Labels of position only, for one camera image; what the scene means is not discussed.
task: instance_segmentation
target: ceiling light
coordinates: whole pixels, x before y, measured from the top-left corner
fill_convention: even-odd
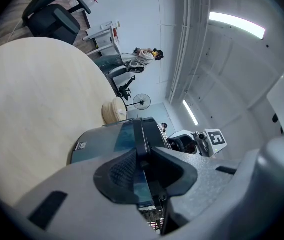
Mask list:
[[[189,105],[187,104],[187,102],[186,102],[185,100],[183,100],[183,104],[184,104],[184,106],[185,106],[187,112],[190,114],[191,118],[193,119],[193,122],[195,123],[195,126],[198,126],[199,123],[198,123],[196,117],[195,117],[194,114],[192,113],[192,111],[191,111]]]
[[[263,39],[266,31],[263,27],[250,21],[223,13],[210,12],[210,20],[235,26],[257,36],[260,39]]]

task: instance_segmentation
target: floor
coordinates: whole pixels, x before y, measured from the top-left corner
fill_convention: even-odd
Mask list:
[[[22,21],[21,21],[22,14],[31,1],[32,0],[13,0],[6,8],[6,10],[3,12],[3,14],[0,17],[0,46],[6,44],[8,41],[11,42],[17,39],[33,37],[28,27],[22,26]],[[69,4],[70,1],[71,0],[56,0],[53,4],[60,4],[64,8],[69,10],[71,8]],[[72,15],[76,18],[76,20],[81,26],[81,30],[78,33],[73,46],[77,47],[85,54],[95,50],[96,46],[93,43],[93,41],[82,40],[82,38],[87,36],[86,30],[89,28],[83,13],[74,12]],[[96,53],[90,56],[90,58],[94,59],[95,56],[96,58],[100,57]]]

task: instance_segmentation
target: office chair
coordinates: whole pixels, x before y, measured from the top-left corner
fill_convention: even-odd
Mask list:
[[[56,0],[32,0],[23,12],[23,25],[27,26],[35,37],[47,37],[64,41],[73,45],[81,29],[72,13],[84,9],[91,10],[83,0],[78,5],[66,10],[59,4],[51,4]]]

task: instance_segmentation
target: cable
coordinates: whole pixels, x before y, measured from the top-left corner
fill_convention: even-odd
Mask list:
[[[22,19],[16,24],[15,28],[13,29],[13,32],[11,33],[10,37],[8,38],[7,42],[8,43],[11,39],[11,37],[13,36],[14,32],[16,31],[16,28],[18,27],[18,25],[21,23]]]

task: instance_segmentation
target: white pipe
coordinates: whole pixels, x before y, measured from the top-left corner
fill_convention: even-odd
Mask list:
[[[178,73],[177,73],[172,97],[171,97],[171,100],[170,100],[170,104],[172,103],[174,95],[176,94],[176,90],[177,90],[177,87],[178,87],[178,82],[179,82],[179,79],[180,79],[181,70],[182,70],[182,67],[183,67],[183,64],[184,64],[184,59],[185,59],[185,56],[186,56],[188,42],[189,42],[190,26],[191,26],[191,0],[187,0],[187,2],[188,2],[188,6],[187,6],[188,11],[187,11],[187,29],[186,29],[186,34],[185,34],[185,42],[184,42],[184,46],[183,46],[181,63],[180,63],[179,68],[178,68]]]
[[[184,13],[183,13],[183,25],[182,25],[182,32],[181,32],[181,38],[180,38],[180,43],[179,43],[179,47],[178,47],[178,52],[177,52],[177,58],[176,58],[176,64],[175,64],[175,71],[174,71],[174,77],[173,77],[173,82],[172,82],[172,87],[171,87],[171,92],[169,95],[169,100],[171,99],[172,93],[173,93],[173,89],[174,86],[176,84],[176,79],[177,79],[177,75],[178,75],[178,68],[180,65],[180,61],[181,61],[181,50],[182,50],[182,43],[184,42],[184,33],[185,33],[185,24],[186,24],[186,17],[187,17],[187,0],[184,0]]]
[[[190,89],[190,87],[192,85],[192,82],[194,80],[194,77],[195,77],[195,75],[196,75],[196,73],[198,71],[198,68],[199,68],[200,60],[201,60],[201,57],[202,57],[202,53],[203,53],[203,50],[204,50],[204,46],[205,46],[205,42],[206,42],[206,38],[207,38],[207,33],[208,33],[208,25],[209,25],[209,21],[210,21],[210,10],[211,10],[211,0],[208,0],[207,22],[206,22],[204,39],[203,39],[203,43],[202,43],[202,49],[201,49],[200,56],[198,58],[198,61],[197,61],[197,64],[196,64],[196,68],[195,68],[194,74],[192,76],[191,82],[189,83],[188,88],[186,90]],[[185,92],[183,100],[186,98],[186,96],[187,96],[187,92]]]

